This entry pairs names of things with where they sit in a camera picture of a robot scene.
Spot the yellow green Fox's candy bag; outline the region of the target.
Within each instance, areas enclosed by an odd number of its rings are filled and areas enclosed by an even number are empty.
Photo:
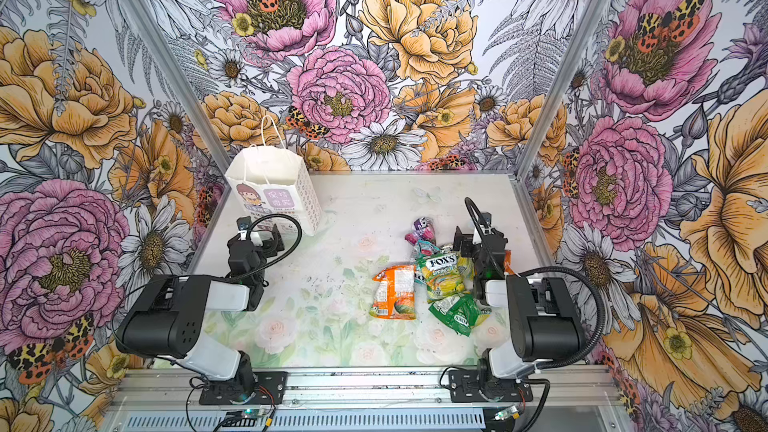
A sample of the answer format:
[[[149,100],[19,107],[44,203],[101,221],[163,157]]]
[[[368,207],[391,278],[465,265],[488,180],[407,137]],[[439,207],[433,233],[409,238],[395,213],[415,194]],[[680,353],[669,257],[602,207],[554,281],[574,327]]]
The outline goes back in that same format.
[[[423,278],[429,303],[466,290],[464,278],[459,271],[460,258],[457,252],[443,252],[416,261],[416,272]]]

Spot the teal Fox's candy bag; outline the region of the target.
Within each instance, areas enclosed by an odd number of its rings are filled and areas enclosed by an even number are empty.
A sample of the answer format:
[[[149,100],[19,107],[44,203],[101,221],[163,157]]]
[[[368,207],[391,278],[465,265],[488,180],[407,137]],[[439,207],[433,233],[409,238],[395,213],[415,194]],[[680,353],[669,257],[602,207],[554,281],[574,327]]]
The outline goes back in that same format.
[[[434,255],[438,255],[442,252],[442,249],[438,247],[437,245],[433,244],[430,241],[427,240],[418,240],[413,245],[413,254],[412,257],[415,260],[421,259],[423,257],[430,257]]]

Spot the white paper bag with print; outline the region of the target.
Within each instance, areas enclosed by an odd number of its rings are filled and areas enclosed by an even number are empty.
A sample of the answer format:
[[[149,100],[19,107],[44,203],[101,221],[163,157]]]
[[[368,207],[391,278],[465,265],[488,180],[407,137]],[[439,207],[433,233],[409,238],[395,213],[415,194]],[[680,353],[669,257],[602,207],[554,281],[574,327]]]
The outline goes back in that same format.
[[[283,138],[276,145],[262,139],[242,149],[225,177],[252,217],[282,213],[297,220],[309,236],[320,229],[323,210],[304,159],[288,149]]]

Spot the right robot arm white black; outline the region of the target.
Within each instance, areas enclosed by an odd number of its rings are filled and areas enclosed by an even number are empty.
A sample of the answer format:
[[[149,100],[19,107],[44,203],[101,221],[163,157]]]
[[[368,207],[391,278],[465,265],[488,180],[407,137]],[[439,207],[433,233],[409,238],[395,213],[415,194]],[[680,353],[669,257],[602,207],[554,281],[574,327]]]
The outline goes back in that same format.
[[[529,377],[540,365],[591,349],[565,281],[541,278],[537,269],[510,271],[506,244],[493,228],[454,234],[452,249],[470,261],[474,272],[473,298],[484,308],[505,311],[509,327],[509,338],[483,351],[475,368],[449,373],[454,403],[530,401]]]

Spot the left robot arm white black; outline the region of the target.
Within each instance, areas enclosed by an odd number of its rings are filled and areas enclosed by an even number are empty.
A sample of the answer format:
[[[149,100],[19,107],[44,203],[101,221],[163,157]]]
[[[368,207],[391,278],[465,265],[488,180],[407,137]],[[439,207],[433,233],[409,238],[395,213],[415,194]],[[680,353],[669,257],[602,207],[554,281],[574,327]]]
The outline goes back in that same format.
[[[213,396],[211,404],[250,400],[257,379],[248,354],[207,335],[203,319],[208,312],[255,311],[268,286],[265,266],[285,250],[276,227],[241,232],[227,246],[229,274],[171,276],[146,283],[115,333],[124,353],[164,359],[198,373]]]

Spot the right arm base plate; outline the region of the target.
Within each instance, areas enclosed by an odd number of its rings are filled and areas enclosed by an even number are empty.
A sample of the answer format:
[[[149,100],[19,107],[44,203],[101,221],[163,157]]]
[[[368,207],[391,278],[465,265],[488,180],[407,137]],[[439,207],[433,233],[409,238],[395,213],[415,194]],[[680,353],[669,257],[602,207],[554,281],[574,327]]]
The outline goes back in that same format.
[[[440,384],[447,388],[453,403],[531,402],[531,388],[513,379],[499,379],[477,368],[448,368]]]

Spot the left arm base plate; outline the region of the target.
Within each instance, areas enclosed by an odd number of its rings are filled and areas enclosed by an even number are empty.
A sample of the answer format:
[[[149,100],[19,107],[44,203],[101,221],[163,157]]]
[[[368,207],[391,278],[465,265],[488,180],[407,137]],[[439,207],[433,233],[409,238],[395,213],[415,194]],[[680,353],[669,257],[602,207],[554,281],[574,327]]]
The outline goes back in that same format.
[[[203,406],[280,405],[289,374],[283,371],[254,372],[252,380],[213,381],[203,388]]]

